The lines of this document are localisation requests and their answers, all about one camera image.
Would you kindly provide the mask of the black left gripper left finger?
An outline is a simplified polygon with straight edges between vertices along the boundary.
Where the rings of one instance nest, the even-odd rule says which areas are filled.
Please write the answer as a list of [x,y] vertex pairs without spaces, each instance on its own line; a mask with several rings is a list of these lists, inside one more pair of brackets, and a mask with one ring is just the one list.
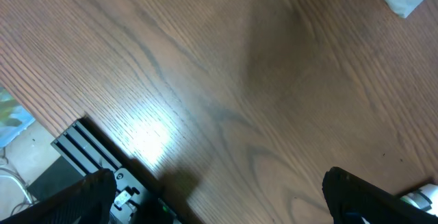
[[109,223],[115,196],[114,174],[100,169],[2,223]]

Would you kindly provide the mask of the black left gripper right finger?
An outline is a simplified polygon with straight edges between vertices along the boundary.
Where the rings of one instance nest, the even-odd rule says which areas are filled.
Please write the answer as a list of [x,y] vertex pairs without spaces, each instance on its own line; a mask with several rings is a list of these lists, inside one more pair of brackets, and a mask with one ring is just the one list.
[[322,191],[335,223],[437,224],[437,216],[402,201],[406,194],[392,195],[339,167],[325,173]]

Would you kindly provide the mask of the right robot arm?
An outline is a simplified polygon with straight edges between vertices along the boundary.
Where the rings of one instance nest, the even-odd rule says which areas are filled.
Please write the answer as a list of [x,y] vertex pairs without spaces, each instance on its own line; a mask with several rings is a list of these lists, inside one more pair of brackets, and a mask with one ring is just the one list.
[[409,192],[400,199],[417,209],[437,216],[437,195],[437,185],[427,184]]

